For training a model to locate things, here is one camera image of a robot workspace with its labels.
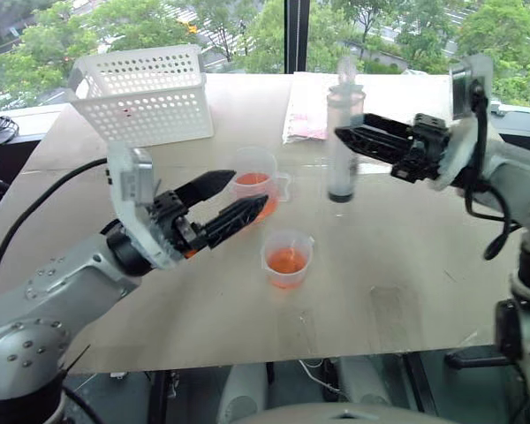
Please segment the floor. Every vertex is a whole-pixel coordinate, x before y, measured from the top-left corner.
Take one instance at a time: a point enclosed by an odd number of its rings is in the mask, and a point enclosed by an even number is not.
[[[514,416],[522,406],[524,386],[512,367],[455,371],[444,365],[445,353],[433,351],[420,355],[437,415],[462,424],[530,422],[528,407]],[[491,353],[491,348],[477,347],[466,350],[464,355]],[[392,404],[415,410],[416,399],[401,357],[379,355],[374,357],[374,363]],[[229,367],[180,370],[176,396],[168,401],[167,423],[216,422],[229,371]],[[148,422],[152,378],[145,373],[130,373],[121,380],[109,375],[77,375],[69,377],[67,384],[77,390],[107,424],[137,424]],[[275,363],[275,381],[269,386],[269,408],[322,401],[322,388],[306,376],[297,361]],[[90,422],[73,404],[68,406],[67,415],[78,424]]]

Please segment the table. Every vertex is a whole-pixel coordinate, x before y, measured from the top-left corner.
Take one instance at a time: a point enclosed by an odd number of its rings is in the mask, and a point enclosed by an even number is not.
[[[489,344],[494,305],[509,295],[518,237],[485,262],[498,223],[468,216],[452,191],[436,193],[384,174],[360,175],[353,202],[327,200],[321,142],[282,145],[291,75],[208,75],[216,135],[152,147],[162,190],[232,153],[261,145],[293,176],[291,200],[216,250],[171,271],[156,270],[104,317],[86,327],[71,355],[92,347],[79,372],[201,367],[333,355],[408,352]],[[405,120],[447,117],[446,76],[366,76],[366,111]],[[0,240],[9,225],[66,170],[105,155],[94,130],[71,107],[43,139],[0,205]],[[227,193],[192,215],[201,221]],[[0,293],[114,217],[99,168],[64,186],[19,230],[0,269]],[[316,241],[298,290],[266,283],[260,246],[280,228]]]

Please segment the plastic bottle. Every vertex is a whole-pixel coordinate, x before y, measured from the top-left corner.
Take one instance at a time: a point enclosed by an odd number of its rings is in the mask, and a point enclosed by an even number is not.
[[[363,86],[355,84],[357,69],[351,57],[340,59],[337,70],[339,83],[328,93],[328,197],[343,203],[353,197],[359,162],[357,154],[334,134],[334,128],[348,126],[352,116],[363,113],[365,93]]]

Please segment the black mount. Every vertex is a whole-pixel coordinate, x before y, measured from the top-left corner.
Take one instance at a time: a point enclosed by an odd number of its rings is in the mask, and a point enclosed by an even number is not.
[[[189,208],[220,193],[235,175],[233,170],[213,170],[175,191],[155,197],[148,208],[151,222],[162,232],[165,240],[186,258],[208,246],[211,249],[252,223],[259,215],[268,196],[266,194],[238,199],[220,211],[205,225],[189,223]],[[121,223],[108,231],[107,244],[119,265],[129,276],[144,276],[151,263],[135,248]]]
[[[409,183],[438,176],[450,134],[445,122],[422,113],[414,125],[367,113],[358,125],[336,128],[337,137],[352,151],[392,164],[391,176]]]

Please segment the white plastic basket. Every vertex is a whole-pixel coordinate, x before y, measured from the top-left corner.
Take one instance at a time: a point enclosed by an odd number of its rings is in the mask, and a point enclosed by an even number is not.
[[[201,48],[180,45],[81,57],[72,105],[108,143],[142,147],[214,135]]]

